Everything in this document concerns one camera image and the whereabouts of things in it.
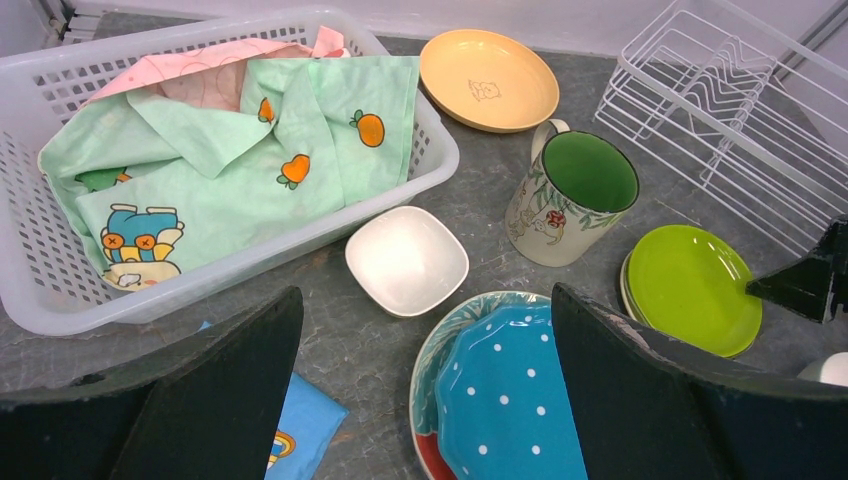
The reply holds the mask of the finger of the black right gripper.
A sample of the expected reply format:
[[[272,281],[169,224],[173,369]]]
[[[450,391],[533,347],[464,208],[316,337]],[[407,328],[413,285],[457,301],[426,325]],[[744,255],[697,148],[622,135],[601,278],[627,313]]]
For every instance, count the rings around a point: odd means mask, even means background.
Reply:
[[[847,311],[847,217],[833,218],[805,255],[751,280],[745,293],[817,323]]]

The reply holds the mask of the lime green plate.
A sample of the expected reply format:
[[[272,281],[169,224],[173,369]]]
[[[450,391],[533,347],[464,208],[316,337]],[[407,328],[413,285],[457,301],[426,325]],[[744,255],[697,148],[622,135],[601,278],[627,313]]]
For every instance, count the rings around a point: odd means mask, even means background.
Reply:
[[[725,358],[751,347],[763,305],[745,293],[752,272],[726,242],[698,227],[666,225],[632,251],[629,287],[651,328]]]

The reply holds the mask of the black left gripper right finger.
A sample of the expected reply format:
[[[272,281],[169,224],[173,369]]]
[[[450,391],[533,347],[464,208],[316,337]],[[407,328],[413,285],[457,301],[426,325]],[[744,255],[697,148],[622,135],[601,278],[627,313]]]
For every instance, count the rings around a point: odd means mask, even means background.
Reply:
[[[843,479],[847,391],[725,359],[558,283],[553,330],[592,479]]]

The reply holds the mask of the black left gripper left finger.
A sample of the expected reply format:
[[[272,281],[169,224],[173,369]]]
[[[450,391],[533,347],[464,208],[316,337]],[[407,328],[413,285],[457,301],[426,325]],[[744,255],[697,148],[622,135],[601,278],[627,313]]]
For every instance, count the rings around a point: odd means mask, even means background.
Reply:
[[[1,397],[5,479],[260,479],[304,318],[296,287],[135,360]]]

